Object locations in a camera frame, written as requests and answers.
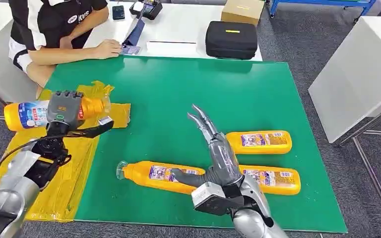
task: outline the logo on shirt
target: logo on shirt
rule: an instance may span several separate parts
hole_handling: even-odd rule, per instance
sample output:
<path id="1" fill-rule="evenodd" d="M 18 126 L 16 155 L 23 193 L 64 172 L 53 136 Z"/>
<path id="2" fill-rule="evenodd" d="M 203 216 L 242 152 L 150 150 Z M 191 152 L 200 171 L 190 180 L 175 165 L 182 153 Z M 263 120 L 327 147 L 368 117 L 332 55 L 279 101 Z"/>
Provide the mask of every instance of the logo on shirt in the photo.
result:
<path id="1" fill-rule="evenodd" d="M 68 23 L 69 23 L 69 24 L 74 23 L 74 22 L 76 21 L 77 18 L 78 18 L 77 15 L 74 15 L 74 16 L 70 17 L 70 18 L 68 19 Z"/>
<path id="2" fill-rule="evenodd" d="M 86 11 L 85 13 L 81 14 L 81 15 L 73 15 L 72 17 L 70 17 L 68 19 L 68 23 L 69 24 L 72 24 L 74 23 L 77 19 L 79 22 L 81 22 L 82 20 L 84 20 L 88 15 L 90 14 L 90 11 Z"/>

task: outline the black cable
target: black cable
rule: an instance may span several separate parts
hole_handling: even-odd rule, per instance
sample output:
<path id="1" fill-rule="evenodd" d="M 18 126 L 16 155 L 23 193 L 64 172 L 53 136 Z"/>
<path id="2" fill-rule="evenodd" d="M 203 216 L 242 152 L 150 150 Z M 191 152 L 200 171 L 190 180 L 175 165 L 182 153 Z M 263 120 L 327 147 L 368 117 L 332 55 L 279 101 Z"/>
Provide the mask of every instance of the black cable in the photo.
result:
<path id="1" fill-rule="evenodd" d="M 53 135 L 53 136 L 44 136 L 44 137 L 41 137 L 39 139 L 35 139 L 35 140 L 32 140 L 32 141 L 29 141 L 25 144 L 22 144 L 20 146 L 18 146 L 17 148 L 11 150 L 9 153 L 7 153 L 5 156 L 2 156 L 2 158 L 0 159 L 0 166 L 1 164 L 5 161 L 6 158 L 8 158 L 8 156 L 10 156 L 12 153 L 14 153 L 15 151 L 23 148 L 23 147 L 26 147 L 27 145 L 31 145 L 35 142 L 38 142 L 38 141 L 41 141 L 41 140 L 47 140 L 47 139 L 57 139 L 57 138 L 63 138 L 63 137 L 79 137 L 77 135 Z"/>

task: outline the white desk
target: white desk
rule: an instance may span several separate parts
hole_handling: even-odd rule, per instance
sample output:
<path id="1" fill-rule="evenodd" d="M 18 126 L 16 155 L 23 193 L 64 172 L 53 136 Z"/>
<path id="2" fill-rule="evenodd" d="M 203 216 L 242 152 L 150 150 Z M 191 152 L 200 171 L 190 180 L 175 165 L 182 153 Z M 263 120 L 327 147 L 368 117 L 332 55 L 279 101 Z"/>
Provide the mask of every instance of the white desk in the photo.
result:
<path id="1" fill-rule="evenodd" d="M 330 143 L 381 113 L 381 17 L 360 18 L 309 93 Z"/>
<path id="2" fill-rule="evenodd" d="M 86 48 L 95 47 L 104 39 L 115 39 L 122 42 L 132 23 L 132 16 L 129 12 L 132 2 L 109 2 L 110 14 L 112 6 L 123 5 L 125 8 L 125 20 L 114 21 L 112 16 L 102 25 L 96 27 L 87 42 Z M 141 47 L 140 56 L 159 57 L 184 57 L 184 58 L 212 58 L 205 52 L 205 33 L 210 21 L 221 19 L 223 6 L 215 5 L 190 5 L 190 4 L 170 4 L 163 3 L 163 9 L 154 20 L 143 18 L 144 29 L 138 41 Z M 165 53 L 152 54 L 148 52 L 146 42 L 148 41 L 169 41 L 169 42 L 196 42 L 197 50 L 192 54 L 181 54 L 173 50 Z M 255 57 L 251 60 L 262 61 L 259 46 Z"/>

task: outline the plastic bottle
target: plastic bottle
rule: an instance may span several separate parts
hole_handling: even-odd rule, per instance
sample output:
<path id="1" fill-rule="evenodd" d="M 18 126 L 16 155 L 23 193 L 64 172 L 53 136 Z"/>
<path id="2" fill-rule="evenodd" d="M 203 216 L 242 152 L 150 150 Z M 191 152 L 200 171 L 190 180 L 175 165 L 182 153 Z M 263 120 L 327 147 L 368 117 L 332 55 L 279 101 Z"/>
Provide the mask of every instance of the plastic bottle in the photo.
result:
<path id="1" fill-rule="evenodd" d="M 12 103 L 3 109 L 8 129 L 20 131 L 23 129 L 45 126 L 47 122 L 46 113 L 49 100 L 33 101 L 27 103 Z M 78 113 L 79 120 L 85 120 L 102 112 L 108 112 L 110 102 L 108 97 L 94 99 L 83 97 Z"/>
<path id="2" fill-rule="evenodd" d="M 138 185 L 153 187 L 171 192 L 179 192 L 190 194 L 196 188 L 179 183 L 170 169 L 178 168 L 185 173 L 201 175 L 205 170 L 184 165 L 172 165 L 157 163 L 152 161 L 141 161 L 135 164 L 128 164 L 121 161 L 116 168 L 116 176 L 118 179 L 129 179 Z"/>
<path id="3" fill-rule="evenodd" d="M 283 130 L 230 132 L 226 138 L 236 154 L 285 154 L 292 146 Z"/>
<path id="4" fill-rule="evenodd" d="M 294 169 L 239 165 L 240 172 L 252 176 L 264 193 L 295 195 L 300 192 L 300 176 Z"/>

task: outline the floor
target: floor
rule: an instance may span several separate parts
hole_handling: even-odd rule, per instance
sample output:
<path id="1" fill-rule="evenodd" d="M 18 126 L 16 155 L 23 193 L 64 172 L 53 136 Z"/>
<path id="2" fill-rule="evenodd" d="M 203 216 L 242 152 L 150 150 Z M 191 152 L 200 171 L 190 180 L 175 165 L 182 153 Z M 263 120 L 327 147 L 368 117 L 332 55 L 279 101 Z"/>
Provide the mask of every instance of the floor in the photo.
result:
<path id="1" fill-rule="evenodd" d="M 306 114 L 326 165 L 329 179 L 348 227 L 347 235 L 324 238 L 381 237 L 381 201 L 353 143 L 328 143 L 308 87 L 353 27 L 360 10 L 342 7 L 280 4 L 274 19 L 265 9 L 258 26 L 258 42 L 265 61 L 288 62 Z M 0 156 L 13 136 L 0 121 Z M 362 135 L 360 142 L 381 181 L 381 136 Z M 320 234 L 289 233 L 290 237 L 319 238 Z M 237 238 L 234 230 L 123 225 L 118 223 L 26 222 L 24 238 Z"/>

